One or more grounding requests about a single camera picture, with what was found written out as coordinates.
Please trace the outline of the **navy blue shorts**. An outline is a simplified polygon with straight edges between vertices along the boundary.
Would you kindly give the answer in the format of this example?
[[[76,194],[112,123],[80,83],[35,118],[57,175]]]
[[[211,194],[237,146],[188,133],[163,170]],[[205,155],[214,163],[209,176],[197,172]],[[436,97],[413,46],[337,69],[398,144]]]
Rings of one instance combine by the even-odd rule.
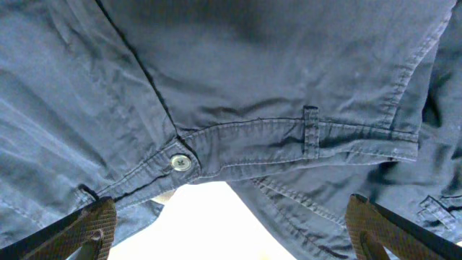
[[[215,181],[299,259],[355,257],[353,193],[460,242],[460,1],[1,3],[2,247]]]

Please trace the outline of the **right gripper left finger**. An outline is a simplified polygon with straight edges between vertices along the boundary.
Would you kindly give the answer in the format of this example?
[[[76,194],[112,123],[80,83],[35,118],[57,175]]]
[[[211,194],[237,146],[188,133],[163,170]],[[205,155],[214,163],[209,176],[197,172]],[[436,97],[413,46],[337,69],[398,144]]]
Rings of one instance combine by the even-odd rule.
[[[106,260],[116,223],[115,203],[103,197],[1,249],[1,258]]]

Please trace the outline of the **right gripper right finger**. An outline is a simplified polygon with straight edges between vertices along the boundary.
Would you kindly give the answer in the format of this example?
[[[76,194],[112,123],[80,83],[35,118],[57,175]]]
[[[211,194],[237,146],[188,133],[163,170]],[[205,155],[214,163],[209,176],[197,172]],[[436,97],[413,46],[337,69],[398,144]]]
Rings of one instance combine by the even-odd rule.
[[[388,259],[388,251],[406,260],[461,258],[460,246],[359,194],[349,197],[345,221],[354,252],[361,260]]]

